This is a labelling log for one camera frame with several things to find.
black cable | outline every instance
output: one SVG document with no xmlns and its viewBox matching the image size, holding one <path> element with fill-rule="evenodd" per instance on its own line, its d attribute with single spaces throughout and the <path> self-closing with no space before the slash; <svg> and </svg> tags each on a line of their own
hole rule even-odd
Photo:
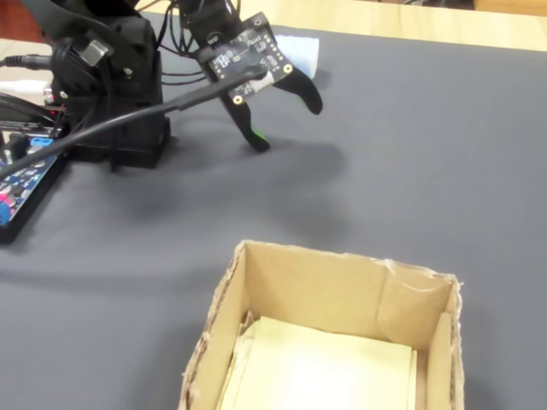
<svg viewBox="0 0 547 410">
<path fill-rule="evenodd" d="M 170 53 L 173 53 L 173 54 L 176 54 L 177 56 L 179 56 L 179 52 L 178 52 L 178 51 L 175 51 L 175 50 L 173 50 L 173 49 L 167 47 L 166 45 L 160 44 L 160 47 L 162 47 L 164 50 L 169 51 Z"/>
<path fill-rule="evenodd" d="M 200 77 L 199 79 L 193 79 L 191 81 L 182 81 L 180 83 L 166 83 L 162 81 L 162 84 L 163 85 L 189 85 L 189 84 L 199 83 L 200 81 L 203 81 L 203 80 L 205 80 L 205 77 Z"/>
<path fill-rule="evenodd" d="M 21 98 L 4 94 L 3 92 L 0 92 L 0 108 L 11 109 L 31 117 L 40 117 L 40 119 L 47 123 L 55 124 L 55 117 L 47 109 Z"/>
<path fill-rule="evenodd" d="M 88 138 L 95 137 L 98 133 L 106 132 L 112 128 L 118 126 L 123 126 L 128 122 L 135 120 L 141 120 L 146 117 L 150 117 L 155 114 L 165 114 L 175 110 L 185 110 L 191 108 L 200 103 L 205 103 L 209 100 L 217 98 L 221 94 L 225 94 L 230 90 L 251 81 L 252 79 L 262 79 L 266 74 L 263 67 L 247 67 L 246 71 L 233 75 L 228 79 L 222 79 L 211 85 L 206 85 L 195 91 L 191 91 L 183 96 L 177 97 L 174 100 L 159 104 L 153 107 L 148 107 L 140 109 L 130 114 L 124 114 L 119 117 L 113 118 L 111 120 L 104 121 L 103 123 L 97 124 L 86 128 L 85 130 L 71 133 L 65 138 L 43 147 L 41 150 L 27 155 L 26 157 L 18 160 L 17 162 L 8 165 L 0 170 L 0 180 L 8 177 L 9 175 L 20 171 L 26 167 L 30 167 L 32 164 L 38 161 L 42 161 L 49 157 L 50 155 L 56 155 L 63 152 L 65 149 L 73 147 L 75 144 L 79 144 L 82 141 L 85 141 Z"/>
<path fill-rule="evenodd" d="M 0 61 L 0 67 L 18 67 L 27 70 L 49 70 L 51 66 L 50 56 L 29 54 L 28 56 L 9 56 Z"/>
<path fill-rule="evenodd" d="M 203 74 L 203 71 L 196 71 L 195 73 L 162 73 L 166 77 L 191 77 L 198 74 Z"/>
<path fill-rule="evenodd" d="M 160 29 L 160 34 L 157 36 L 157 40 L 156 40 L 156 50 L 161 46 L 163 42 L 163 38 L 165 37 L 165 32 L 168 29 L 169 10 L 173 7 L 174 7 L 174 3 L 171 2 L 171 4 L 169 4 L 167 9 L 165 10 L 165 14 L 163 15 L 162 28 Z"/>
<path fill-rule="evenodd" d="M 63 104 L 60 108 L 59 114 L 57 114 L 55 124 L 53 125 L 53 128 L 51 129 L 50 138 L 55 138 L 56 137 L 57 128 L 61 125 L 62 120 L 64 120 L 65 117 L 66 117 L 65 106 Z"/>
<path fill-rule="evenodd" d="M 173 43 L 174 48 L 179 53 L 179 56 L 186 57 L 185 52 L 182 49 L 182 45 L 181 45 L 181 43 L 183 44 L 184 41 L 181 41 L 180 38 L 179 38 L 179 41 L 177 41 L 177 38 L 174 35 L 173 19 L 174 19 L 173 9 L 170 9 L 169 10 L 169 35 L 171 36 L 171 42 Z"/>
</svg>

box flap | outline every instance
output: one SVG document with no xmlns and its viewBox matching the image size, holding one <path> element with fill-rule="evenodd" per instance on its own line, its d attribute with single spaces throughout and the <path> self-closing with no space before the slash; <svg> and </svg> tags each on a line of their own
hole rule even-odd
<svg viewBox="0 0 547 410">
<path fill-rule="evenodd" d="M 426 349 L 455 277 L 358 255 L 247 242 L 253 315 Z"/>
</svg>

gray table surface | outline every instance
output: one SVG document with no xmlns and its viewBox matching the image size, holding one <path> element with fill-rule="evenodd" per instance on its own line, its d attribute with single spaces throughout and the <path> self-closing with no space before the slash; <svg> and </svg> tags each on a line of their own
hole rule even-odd
<svg viewBox="0 0 547 410">
<path fill-rule="evenodd" d="M 263 92 L 255 155 L 218 102 L 175 114 L 160 167 L 72 164 L 0 249 L 2 408 L 174 410 L 245 238 L 457 274 L 467 407 L 543 408 L 547 57 L 299 33 L 321 39 L 321 116 Z"/>
</svg>

wooden table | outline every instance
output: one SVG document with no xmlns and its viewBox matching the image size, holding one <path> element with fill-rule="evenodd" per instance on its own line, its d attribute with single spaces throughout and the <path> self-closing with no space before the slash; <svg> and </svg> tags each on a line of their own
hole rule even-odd
<svg viewBox="0 0 547 410">
<path fill-rule="evenodd" d="M 151 3 L 142 0 L 138 7 Z M 147 11 L 163 13 L 169 1 Z M 547 17 L 438 9 L 359 0 L 242 0 L 242 15 L 272 24 L 369 36 L 520 50 L 547 50 Z"/>
<path fill-rule="evenodd" d="M 40 27 L 21 0 L 0 0 L 0 38 L 42 42 Z"/>
</svg>

cardboard sheet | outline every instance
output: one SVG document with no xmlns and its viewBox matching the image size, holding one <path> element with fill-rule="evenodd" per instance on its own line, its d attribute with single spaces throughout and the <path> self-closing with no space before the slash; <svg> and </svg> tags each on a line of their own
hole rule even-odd
<svg viewBox="0 0 547 410">
<path fill-rule="evenodd" d="M 261 318 L 238 339 L 219 410 L 414 410 L 407 346 Z"/>
</svg>

